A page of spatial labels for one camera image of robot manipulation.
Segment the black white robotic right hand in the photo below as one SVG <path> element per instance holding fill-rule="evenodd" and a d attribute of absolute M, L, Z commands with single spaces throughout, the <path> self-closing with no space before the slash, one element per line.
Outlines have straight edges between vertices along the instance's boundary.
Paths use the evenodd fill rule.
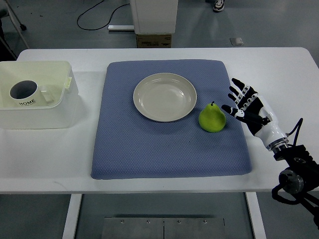
<path fill-rule="evenodd" d="M 288 137 L 280 129 L 278 119 L 267 101 L 251 86 L 233 78 L 236 88 L 230 86 L 228 97 L 236 107 L 221 108 L 237 120 L 245 123 L 253 136 L 263 142 L 266 149 L 277 153 L 288 148 Z"/>

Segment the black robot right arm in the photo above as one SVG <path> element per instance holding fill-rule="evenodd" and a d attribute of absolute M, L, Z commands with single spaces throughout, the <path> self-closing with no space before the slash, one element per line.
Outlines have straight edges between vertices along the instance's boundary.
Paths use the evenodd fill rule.
<path fill-rule="evenodd" d="M 309 192 L 319 187 L 319 165 L 311 157 L 304 145 L 297 145 L 303 119 L 299 119 L 293 130 L 293 144 L 287 137 L 278 139 L 269 145 L 277 161 L 284 160 L 288 167 L 279 174 L 279 184 L 271 191 L 272 198 L 287 205 L 301 204 L 314 217 L 314 223 L 319 225 L 319 199 Z"/>

